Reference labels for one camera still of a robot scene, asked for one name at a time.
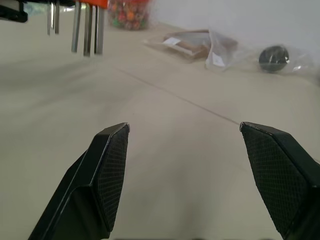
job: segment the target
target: white label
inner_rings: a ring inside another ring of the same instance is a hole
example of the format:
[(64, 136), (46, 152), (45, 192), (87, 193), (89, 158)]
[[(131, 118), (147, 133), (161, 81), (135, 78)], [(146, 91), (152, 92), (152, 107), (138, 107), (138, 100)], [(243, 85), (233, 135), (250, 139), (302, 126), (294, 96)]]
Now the white label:
[(170, 37), (167, 40), (165, 40), (163, 42), (163, 44), (165, 44), (165, 45), (177, 45), (180, 42), (181, 42), (181, 40), (179, 40), (179, 39), (177, 39), (175, 37)]
[(222, 57), (218, 56), (214, 52), (212, 53), (213, 64), (219, 67), (225, 67), (225, 63), (222, 60)]

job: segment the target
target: black round object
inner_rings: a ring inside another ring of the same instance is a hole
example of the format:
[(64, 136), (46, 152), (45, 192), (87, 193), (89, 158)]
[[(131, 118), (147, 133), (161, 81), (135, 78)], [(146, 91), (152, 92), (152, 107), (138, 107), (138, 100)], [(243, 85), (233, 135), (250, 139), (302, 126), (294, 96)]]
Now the black round object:
[(267, 47), (260, 54), (259, 64), (263, 71), (275, 73), (282, 70), (289, 63), (288, 50), (283, 46)]

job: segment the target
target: table surface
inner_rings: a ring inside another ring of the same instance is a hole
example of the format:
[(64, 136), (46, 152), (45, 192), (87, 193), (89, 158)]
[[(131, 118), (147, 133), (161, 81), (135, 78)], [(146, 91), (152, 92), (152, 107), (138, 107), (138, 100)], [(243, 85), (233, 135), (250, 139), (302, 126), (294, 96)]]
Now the table surface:
[(0, 239), (27, 239), (68, 167), (129, 122), (112, 239), (281, 239), (256, 189), (242, 121), (291, 133), (320, 160), (320, 88), (297, 76), (212, 72), (142, 41), (177, 30), (106, 27), (102, 57), (71, 53), (73, 14), (1, 21)]

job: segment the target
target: plastic bag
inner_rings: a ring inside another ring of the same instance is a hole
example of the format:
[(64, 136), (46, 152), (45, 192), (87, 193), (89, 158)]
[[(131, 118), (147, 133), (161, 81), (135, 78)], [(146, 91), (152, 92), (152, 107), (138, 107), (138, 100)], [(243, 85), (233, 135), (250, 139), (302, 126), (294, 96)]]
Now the plastic bag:
[(211, 48), (208, 30), (173, 32), (143, 42), (149, 47), (190, 62), (207, 58)]
[(298, 48), (284, 44), (265, 47), (248, 47), (225, 44), (225, 39), (210, 30), (211, 50), (206, 60), (208, 69), (226, 70), (230, 67), (273, 74), (313, 74), (315, 66), (309, 54)]
[(109, 24), (126, 30), (143, 30), (151, 23), (152, 0), (109, 0)]

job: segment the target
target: colorful candy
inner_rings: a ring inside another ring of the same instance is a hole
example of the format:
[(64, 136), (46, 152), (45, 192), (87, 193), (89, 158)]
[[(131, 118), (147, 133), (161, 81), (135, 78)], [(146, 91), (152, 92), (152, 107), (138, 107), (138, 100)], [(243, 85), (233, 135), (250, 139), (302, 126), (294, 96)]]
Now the colorful candy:
[(148, 6), (152, 0), (109, 0), (109, 22), (117, 28), (141, 30), (148, 26)]

